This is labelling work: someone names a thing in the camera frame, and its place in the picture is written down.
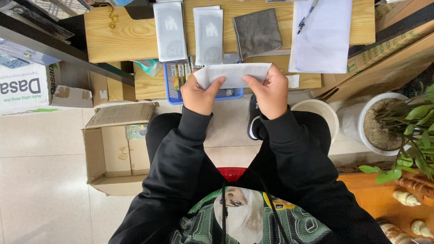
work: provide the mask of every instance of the black pants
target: black pants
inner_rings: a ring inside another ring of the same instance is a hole
[[[294,111],[293,114],[297,122],[306,126],[309,132],[319,140],[322,152],[325,155],[328,155],[331,137],[329,126],[325,119],[312,112]],[[161,114],[149,122],[148,132],[146,134],[146,145],[151,164],[163,138],[172,129],[178,127],[181,115],[182,114],[180,113]],[[271,151],[270,140],[264,125],[260,127],[259,134],[264,138],[264,141],[262,142],[258,154],[240,179],[236,182],[228,182],[227,185],[264,191],[260,179],[256,174],[252,173],[252,171],[255,171],[264,180],[270,194],[286,201],[293,201],[291,193],[288,192],[277,174],[276,157]],[[196,187],[195,197],[192,199],[191,206],[199,202],[211,192],[220,189],[223,181],[225,181],[225,178],[216,169],[209,157],[205,156],[201,166],[201,173]]]

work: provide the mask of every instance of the gray cloth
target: gray cloth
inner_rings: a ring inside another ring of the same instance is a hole
[[[238,16],[232,23],[241,60],[282,47],[275,9]]]

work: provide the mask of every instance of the shoe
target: shoe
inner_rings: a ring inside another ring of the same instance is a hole
[[[259,119],[260,115],[261,111],[259,110],[256,96],[253,94],[249,102],[249,124],[247,125],[247,136],[254,141],[259,140],[258,131],[260,124],[262,124]]]

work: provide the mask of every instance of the pen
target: pen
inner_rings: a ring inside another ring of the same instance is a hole
[[[307,14],[306,17],[304,17],[300,24],[299,24],[299,31],[297,32],[297,35],[300,34],[300,31],[303,29],[303,27],[306,25],[305,21],[307,20],[307,18],[309,17],[310,13],[312,13],[313,9],[316,7],[317,3],[319,0],[314,0],[312,3],[312,7],[310,7],[309,13]]]

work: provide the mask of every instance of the graphic t-shirt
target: graphic t-shirt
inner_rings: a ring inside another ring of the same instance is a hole
[[[299,206],[271,196],[283,229],[292,244],[337,243],[323,223]],[[239,187],[225,188],[226,243],[285,243],[265,192]],[[171,243],[221,243],[222,190],[204,197],[172,232]]]

